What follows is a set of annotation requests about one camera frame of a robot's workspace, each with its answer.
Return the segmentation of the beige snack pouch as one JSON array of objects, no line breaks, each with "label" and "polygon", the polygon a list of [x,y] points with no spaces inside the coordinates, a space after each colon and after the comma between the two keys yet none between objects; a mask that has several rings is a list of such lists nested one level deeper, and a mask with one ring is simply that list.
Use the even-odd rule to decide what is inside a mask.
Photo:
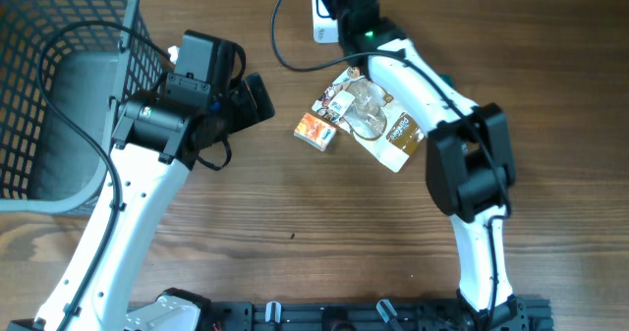
[{"label": "beige snack pouch", "polygon": [[403,168],[424,138],[404,106],[357,67],[347,68],[314,102],[312,110],[348,133],[394,173]]}]

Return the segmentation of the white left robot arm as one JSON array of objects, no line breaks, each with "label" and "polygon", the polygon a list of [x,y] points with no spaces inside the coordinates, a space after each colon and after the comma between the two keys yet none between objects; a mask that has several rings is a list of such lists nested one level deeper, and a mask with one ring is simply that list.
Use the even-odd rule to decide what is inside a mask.
[{"label": "white left robot arm", "polygon": [[107,155],[112,170],[62,279],[32,319],[11,330],[205,330],[211,301],[171,288],[129,309],[166,208],[200,152],[274,116],[260,75],[233,71],[246,54],[235,42],[188,32],[174,70],[130,97]]}]

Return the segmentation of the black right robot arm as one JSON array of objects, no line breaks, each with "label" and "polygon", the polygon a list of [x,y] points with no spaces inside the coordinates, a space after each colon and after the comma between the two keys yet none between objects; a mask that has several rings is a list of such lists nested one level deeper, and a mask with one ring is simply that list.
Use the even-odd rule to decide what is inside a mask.
[{"label": "black right robot arm", "polygon": [[477,329],[513,316],[502,228],[511,214],[515,166],[503,111],[463,96],[383,17],[378,0],[330,0],[350,63],[389,92],[427,139],[426,183],[453,225],[461,266],[458,295]]}]

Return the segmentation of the blue mouthwash bottle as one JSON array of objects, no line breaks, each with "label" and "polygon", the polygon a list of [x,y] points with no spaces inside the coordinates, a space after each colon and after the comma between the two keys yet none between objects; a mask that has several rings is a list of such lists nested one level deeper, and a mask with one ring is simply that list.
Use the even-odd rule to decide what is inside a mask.
[{"label": "blue mouthwash bottle", "polygon": [[446,74],[441,74],[440,77],[452,88],[455,87],[453,79]]}]

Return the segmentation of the orange small box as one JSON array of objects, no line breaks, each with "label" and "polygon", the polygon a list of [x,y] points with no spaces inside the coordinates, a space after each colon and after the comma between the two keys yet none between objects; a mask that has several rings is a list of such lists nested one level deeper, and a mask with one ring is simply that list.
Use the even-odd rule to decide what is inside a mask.
[{"label": "orange small box", "polygon": [[336,135],[336,128],[320,118],[306,113],[294,130],[294,136],[320,151],[326,151]]}]

